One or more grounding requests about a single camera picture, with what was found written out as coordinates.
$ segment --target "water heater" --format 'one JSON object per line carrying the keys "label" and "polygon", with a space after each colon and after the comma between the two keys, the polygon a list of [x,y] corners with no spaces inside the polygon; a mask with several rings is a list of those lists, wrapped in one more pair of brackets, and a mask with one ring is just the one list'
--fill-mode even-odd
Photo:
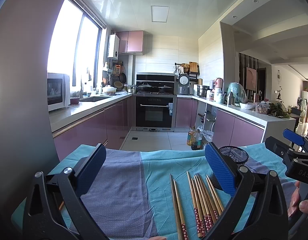
{"label": "water heater", "polygon": [[116,36],[116,34],[111,34],[108,40],[107,57],[112,58],[113,60],[117,60],[118,47],[119,47],[119,38]]}

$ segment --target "black mesh basket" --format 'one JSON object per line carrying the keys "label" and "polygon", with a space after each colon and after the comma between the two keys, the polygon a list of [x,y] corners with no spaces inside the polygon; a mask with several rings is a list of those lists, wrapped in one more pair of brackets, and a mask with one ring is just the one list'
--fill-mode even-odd
{"label": "black mesh basket", "polygon": [[[235,146],[223,146],[220,148],[220,152],[223,155],[231,157],[237,166],[246,163],[249,157],[246,151]],[[214,173],[211,176],[211,181],[215,188],[223,190]]]}

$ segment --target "tile floor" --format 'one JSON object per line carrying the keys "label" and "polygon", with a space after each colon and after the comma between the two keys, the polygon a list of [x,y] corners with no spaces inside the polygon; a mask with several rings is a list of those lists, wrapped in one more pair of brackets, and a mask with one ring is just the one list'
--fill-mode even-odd
{"label": "tile floor", "polygon": [[158,150],[191,150],[186,144],[187,132],[131,131],[121,150],[152,152]]}

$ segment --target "cooking oil bottle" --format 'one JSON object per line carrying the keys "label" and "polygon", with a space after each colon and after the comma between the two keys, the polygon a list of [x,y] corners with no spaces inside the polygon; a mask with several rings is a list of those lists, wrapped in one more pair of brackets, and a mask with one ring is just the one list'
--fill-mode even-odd
{"label": "cooking oil bottle", "polygon": [[192,145],[192,138],[193,138],[194,133],[195,133],[195,126],[191,127],[189,133],[187,134],[187,142],[186,142],[186,144],[188,146]]}
{"label": "cooking oil bottle", "polygon": [[196,133],[193,135],[191,148],[193,151],[200,150],[202,147],[202,135],[199,129],[196,130]]}

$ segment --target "countertop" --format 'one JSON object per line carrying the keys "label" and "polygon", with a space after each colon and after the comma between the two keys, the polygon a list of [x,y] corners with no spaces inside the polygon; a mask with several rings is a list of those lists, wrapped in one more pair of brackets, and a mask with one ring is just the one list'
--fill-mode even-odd
{"label": "countertop", "polygon": [[79,102],[78,105],[68,106],[49,112],[49,121],[52,132],[75,122],[93,112],[106,108],[125,98],[131,97],[133,93],[119,92],[116,96],[93,95],[93,97],[110,97],[97,102]]}
{"label": "countertop", "polygon": [[247,120],[250,120],[254,123],[260,124],[263,127],[266,127],[269,122],[282,122],[282,121],[289,121],[289,120],[295,120],[293,118],[278,118],[273,116],[268,116],[266,114],[259,114],[255,112],[254,110],[242,110],[238,106],[227,106],[224,104],[218,104],[215,101],[207,100],[206,98],[200,98],[198,96],[187,96],[187,95],[177,95],[177,98],[193,98],[198,101],[207,103],[211,106],[215,106],[217,108],[223,109],[225,111],[228,111],[230,113],[236,114],[238,116],[241,116]]}

